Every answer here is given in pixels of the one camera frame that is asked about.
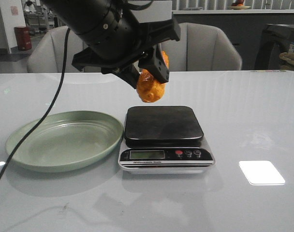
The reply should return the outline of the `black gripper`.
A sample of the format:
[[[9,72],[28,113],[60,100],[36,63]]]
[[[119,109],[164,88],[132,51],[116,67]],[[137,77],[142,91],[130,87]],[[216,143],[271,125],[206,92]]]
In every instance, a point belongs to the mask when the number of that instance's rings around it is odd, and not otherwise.
[[[160,83],[169,81],[160,43],[179,41],[180,27],[175,19],[139,23],[136,19],[101,20],[94,24],[78,21],[72,31],[87,48],[74,55],[72,65],[78,70],[99,67],[103,74],[116,74],[132,88],[137,87],[138,67],[149,71]]]

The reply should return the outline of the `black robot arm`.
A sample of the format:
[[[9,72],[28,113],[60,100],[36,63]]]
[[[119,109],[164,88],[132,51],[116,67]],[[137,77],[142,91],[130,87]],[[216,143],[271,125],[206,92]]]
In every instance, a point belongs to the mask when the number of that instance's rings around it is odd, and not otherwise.
[[[169,81],[169,69],[160,44],[180,40],[181,29],[174,18],[138,22],[133,10],[144,10],[151,3],[133,5],[126,0],[45,0],[43,1],[87,48],[74,55],[78,70],[99,67],[103,74],[114,74],[136,88],[139,72],[134,63],[148,70],[160,83]]]

